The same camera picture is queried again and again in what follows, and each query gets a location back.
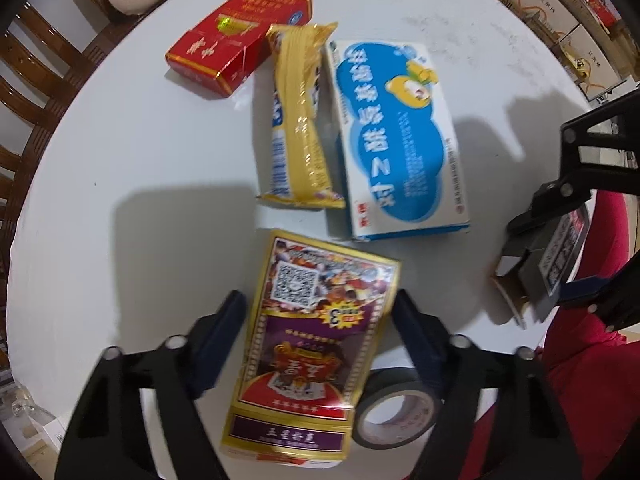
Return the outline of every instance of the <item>red packaging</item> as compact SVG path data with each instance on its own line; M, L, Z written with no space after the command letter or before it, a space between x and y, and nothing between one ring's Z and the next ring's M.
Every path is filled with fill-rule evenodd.
M270 54L273 23L305 25L311 0L228 0L188 30L164 58L181 75L231 95Z

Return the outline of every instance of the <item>metal screw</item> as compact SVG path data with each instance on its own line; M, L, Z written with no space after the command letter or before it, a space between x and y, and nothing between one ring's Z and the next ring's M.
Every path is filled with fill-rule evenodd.
M456 334L451 336L449 339L449 343L456 348L469 348L471 346L471 341L466 335Z
M571 128L567 128L562 132L562 138L567 144L573 144L575 142L575 132Z
M565 198L571 196L572 194L574 194L574 186L572 186L568 182L565 182L564 184L562 184L562 186L560 186L560 194Z
M102 352L102 358L107 361L111 361L116 357L120 357L121 355L122 350L120 350L120 348L118 348L117 346L110 346L104 352Z
M516 354L520 359L524 359L525 361L533 361L533 358L536 356L533 353L533 350L526 346L521 346L520 348L518 348L516 350Z
M187 338L183 335L172 335L169 339L164 342L164 346L166 346L169 350L175 350L177 348L182 348L187 344Z

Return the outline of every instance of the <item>barcode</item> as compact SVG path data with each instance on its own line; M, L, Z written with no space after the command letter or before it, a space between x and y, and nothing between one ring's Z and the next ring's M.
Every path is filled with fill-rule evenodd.
M456 155L453 152L451 140L447 139L447 158L449 159L449 166L451 168L451 179L453 181L453 193L455 196L456 205L462 204L462 193L460 193L460 179L458 177L458 168L456 165Z
M284 140L284 130L278 128L273 131L271 143L273 166L271 175L271 189L274 195L290 196L289 175L287 174L287 147Z

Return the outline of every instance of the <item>wooden chair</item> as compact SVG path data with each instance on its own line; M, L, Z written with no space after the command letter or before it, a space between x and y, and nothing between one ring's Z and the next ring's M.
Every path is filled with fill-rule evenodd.
M41 108L21 95L0 76L0 102L33 124L33 130L21 155L0 146L0 166L15 172L13 178L0 175L0 198L6 199L6 206L0 208L0 259L4 270L9 269L9 249L14 240L18 216L49 139L89 76L138 20L117 15L107 0L91 2L111 20L83 52L49 25L28 2L21 3L15 15L23 28L30 31L48 50L69 66L64 77L60 77L44 65L8 30L0 36L0 57L24 82L49 98L45 107Z

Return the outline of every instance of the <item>qr code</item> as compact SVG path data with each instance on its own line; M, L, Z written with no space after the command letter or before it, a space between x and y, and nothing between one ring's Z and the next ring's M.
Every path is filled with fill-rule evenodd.
M318 284L318 271L288 262L278 263L271 299L308 308Z

